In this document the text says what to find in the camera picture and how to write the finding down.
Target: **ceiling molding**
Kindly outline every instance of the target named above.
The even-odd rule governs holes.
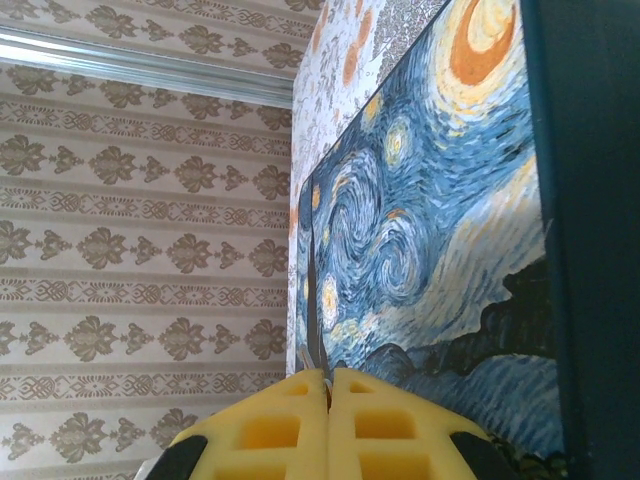
[[[291,108],[293,80],[0,26],[0,59],[228,100]]]

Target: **yellow foam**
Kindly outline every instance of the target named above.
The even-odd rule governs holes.
[[[327,412],[328,402],[331,408]],[[305,370],[181,432],[208,444],[190,480],[476,480],[464,417],[356,370]]]
[[[356,370],[336,369],[329,412],[331,480],[476,480],[449,435],[475,423]]]
[[[327,397],[307,370],[184,430],[208,444],[190,480],[326,480]]]

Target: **patterned wallpaper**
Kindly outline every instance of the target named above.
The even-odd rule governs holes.
[[[293,78],[321,0],[2,0],[0,25]]]
[[[443,0],[328,0],[294,83],[290,265],[300,187],[384,81]],[[296,272],[289,269],[287,373],[294,372]]]
[[[0,64],[0,125],[0,479],[131,480],[283,377],[290,111]]]

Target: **canvas print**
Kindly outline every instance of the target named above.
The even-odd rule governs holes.
[[[563,478],[516,0],[446,4],[305,182],[298,218],[298,349],[473,419],[523,478]]]

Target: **black edge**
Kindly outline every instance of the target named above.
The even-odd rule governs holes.
[[[309,184],[313,189],[313,179]],[[309,355],[316,368],[322,368],[325,378],[329,378],[329,360],[322,337],[322,322],[318,321],[318,276],[316,272],[316,242],[313,228],[313,195],[309,195],[311,215],[311,242],[309,245],[309,266],[307,278],[309,282],[309,299],[307,300],[307,346]]]
[[[491,442],[468,432],[451,434],[451,441],[478,480],[518,480],[518,476]]]
[[[189,480],[206,446],[206,437],[194,435],[167,448],[146,480]]]
[[[574,480],[640,478],[640,1],[521,0]]]

